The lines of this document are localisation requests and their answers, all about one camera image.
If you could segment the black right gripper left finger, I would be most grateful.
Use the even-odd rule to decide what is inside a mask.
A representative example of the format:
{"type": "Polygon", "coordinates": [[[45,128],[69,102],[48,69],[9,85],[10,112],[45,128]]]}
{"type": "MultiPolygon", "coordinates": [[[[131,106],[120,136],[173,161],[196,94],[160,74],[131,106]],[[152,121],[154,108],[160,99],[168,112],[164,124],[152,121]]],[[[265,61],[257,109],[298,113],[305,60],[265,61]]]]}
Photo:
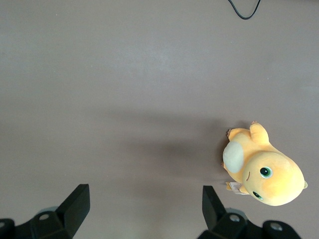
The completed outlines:
{"type": "Polygon", "coordinates": [[[29,221],[15,225],[0,220],[2,239],[72,239],[90,211],[88,184],[78,185],[58,207],[41,210],[29,221]]]}

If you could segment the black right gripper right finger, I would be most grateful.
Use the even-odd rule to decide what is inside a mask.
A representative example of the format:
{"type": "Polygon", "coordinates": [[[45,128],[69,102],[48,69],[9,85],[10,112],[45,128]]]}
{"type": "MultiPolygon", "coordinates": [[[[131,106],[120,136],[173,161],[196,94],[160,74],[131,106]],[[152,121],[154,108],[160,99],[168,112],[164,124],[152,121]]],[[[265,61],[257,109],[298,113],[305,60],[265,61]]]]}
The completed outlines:
{"type": "Polygon", "coordinates": [[[207,230],[200,239],[299,239],[288,224],[265,221],[261,227],[248,220],[241,210],[226,209],[212,186],[203,186],[202,213],[207,230]]]}

